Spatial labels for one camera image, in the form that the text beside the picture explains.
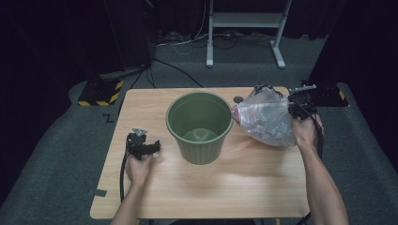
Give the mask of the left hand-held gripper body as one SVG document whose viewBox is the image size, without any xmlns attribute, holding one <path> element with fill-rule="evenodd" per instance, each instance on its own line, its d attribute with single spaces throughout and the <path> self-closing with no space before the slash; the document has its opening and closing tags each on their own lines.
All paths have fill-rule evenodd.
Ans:
<svg viewBox="0 0 398 225">
<path fill-rule="evenodd" d="M 134 128 L 127 136 L 127 151 L 139 160 L 142 159 L 143 155 L 147 155 L 146 134 L 146 130 Z"/>
</svg>

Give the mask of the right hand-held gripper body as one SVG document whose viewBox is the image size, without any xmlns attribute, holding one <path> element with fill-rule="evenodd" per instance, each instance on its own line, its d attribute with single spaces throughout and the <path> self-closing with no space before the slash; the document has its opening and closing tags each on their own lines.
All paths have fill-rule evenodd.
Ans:
<svg viewBox="0 0 398 225">
<path fill-rule="evenodd" d="M 316 113 L 316 107 L 312 103 L 310 97 L 310 90 L 314 89 L 313 86 L 311 87 L 296 87 L 289 89 L 289 95 L 296 95 L 296 103 L 289 103 L 290 105 L 295 105 L 297 107 L 297 116 L 293 117 L 295 119 L 305 120 L 308 117 L 312 117 L 314 113 Z"/>
</svg>

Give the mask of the clear plastic trash bag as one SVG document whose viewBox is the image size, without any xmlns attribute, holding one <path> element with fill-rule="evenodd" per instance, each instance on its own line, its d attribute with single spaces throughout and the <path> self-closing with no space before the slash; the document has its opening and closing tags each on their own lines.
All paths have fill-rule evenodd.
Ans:
<svg viewBox="0 0 398 225">
<path fill-rule="evenodd" d="M 236 123 L 252 138 L 272 146 L 295 146 L 287 96 L 274 90 L 254 91 L 231 109 Z"/>
</svg>

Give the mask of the green plastic bin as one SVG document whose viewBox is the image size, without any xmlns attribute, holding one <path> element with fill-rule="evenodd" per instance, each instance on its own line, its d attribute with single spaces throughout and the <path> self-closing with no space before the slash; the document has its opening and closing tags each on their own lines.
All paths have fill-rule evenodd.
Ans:
<svg viewBox="0 0 398 225">
<path fill-rule="evenodd" d="M 224 98 L 209 92 L 190 92 L 171 103 L 165 123 L 182 157 L 189 163 L 206 165 L 220 155 L 234 121 Z"/>
</svg>

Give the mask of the person's left hand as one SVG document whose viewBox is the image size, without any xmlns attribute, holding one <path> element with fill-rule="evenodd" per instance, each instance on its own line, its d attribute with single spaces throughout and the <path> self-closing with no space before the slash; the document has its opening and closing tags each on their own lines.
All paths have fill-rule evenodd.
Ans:
<svg viewBox="0 0 398 225">
<path fill-rule="evenodd" d="M 153 156 L 147 155 L 143 160 L 129 155 L 126 162 L 126 173 L 133 186 L 143 186 L 149 175 Z"/>
</svg>

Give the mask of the person's right hand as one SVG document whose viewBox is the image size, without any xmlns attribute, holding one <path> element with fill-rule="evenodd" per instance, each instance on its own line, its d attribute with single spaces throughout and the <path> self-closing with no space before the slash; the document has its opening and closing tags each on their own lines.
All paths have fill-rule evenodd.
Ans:
<svg viewBox="0 0 398 225">
<path fill-rule="evenodd" d="M 311 118 L 292 120 L 292 130 L 298 147 L 316 146 L 317 128 Z"/>
</svg>

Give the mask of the black base yellow striped edge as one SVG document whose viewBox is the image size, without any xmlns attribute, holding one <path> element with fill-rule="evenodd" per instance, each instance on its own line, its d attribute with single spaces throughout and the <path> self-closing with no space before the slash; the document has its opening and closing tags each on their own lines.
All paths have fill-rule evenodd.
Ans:
<svg viewBox="0 0 398 225">
<path fill-rule="evenodd" d="M 302 81 L 302 87 L 311 87 L 310 97 L 315 107 L 347 107 L 345 94 L 336 84 L 315 84 Z"/>
<path fill-rule="evenodd" d="M 88 82 L 78 98 L 80 106 L 109 106 L 115 104 L 124 82 Z"/>
</svg>

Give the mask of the black upright column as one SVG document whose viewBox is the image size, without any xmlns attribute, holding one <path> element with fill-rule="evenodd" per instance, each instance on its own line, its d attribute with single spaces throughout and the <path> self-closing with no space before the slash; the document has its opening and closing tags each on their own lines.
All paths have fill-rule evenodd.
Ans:
<svg viewBox="0 0 398 225">
<path fill-rule="evenodd" d="M 370 0 L 345 0 L 309 77 L 309 83 L 352 83 L 364 71 L 370 44 Z"/>
</svg>

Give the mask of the black upright panel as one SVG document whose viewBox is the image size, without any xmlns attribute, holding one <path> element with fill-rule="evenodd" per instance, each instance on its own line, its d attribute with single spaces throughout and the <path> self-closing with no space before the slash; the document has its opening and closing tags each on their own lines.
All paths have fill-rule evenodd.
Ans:
<svg viewBox="0 0 398 225">
<path fill-rule="evenodd" d="M 146 0 L 104 0 L 123 68 L 149 66 L 152 61 L 145 24 Z"/>
</svg>

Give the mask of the white metal stand frame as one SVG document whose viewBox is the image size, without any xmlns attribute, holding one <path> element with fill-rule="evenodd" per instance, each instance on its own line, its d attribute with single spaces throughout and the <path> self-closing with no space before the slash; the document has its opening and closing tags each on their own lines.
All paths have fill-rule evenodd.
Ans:
<svg viewBox="0 0 398 225">
<path fill-rule="evenodd" d="M 279 45 L 293 0 L 286 0 L 283 12 L 278 13 L 240 13 L 215 12 L 214 0 L 209 0 L 207 58 L 206 66 L 214 66 L 213 30 L 215 28 L 276 28 L 277 34 L 269 42 L 278 68 L 286 68 Z"/>
</svg>

